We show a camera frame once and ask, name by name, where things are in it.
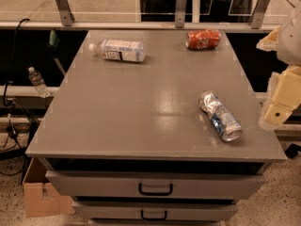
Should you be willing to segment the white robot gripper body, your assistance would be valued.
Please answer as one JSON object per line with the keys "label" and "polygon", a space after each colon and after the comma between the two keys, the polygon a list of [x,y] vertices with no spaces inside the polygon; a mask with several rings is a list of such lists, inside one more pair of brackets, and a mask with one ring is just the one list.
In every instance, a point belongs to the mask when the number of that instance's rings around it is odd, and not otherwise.
{"label": "white robot gripper body", "polygon": [[291,11],[279,29],[277,58],[290,65],[301,65],[301,6]]}

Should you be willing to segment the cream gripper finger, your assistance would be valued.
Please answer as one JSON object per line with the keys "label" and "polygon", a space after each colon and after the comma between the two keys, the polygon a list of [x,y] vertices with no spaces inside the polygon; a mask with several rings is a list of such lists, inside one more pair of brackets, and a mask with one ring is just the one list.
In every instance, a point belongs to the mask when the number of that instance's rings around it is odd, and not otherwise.
{"label": "cream gripper finger", "polygon": [[256,45],[256,48],[265,52],[276,51],[278,32],[279,28],[275,28],[267,36],[259,40],[259,42]]}
{"label": "cream gripper finger", "polygon": [[276,130],[301,105],[301,67],[289,65],[282,73],[272,72],[263,103],[259,126]]}

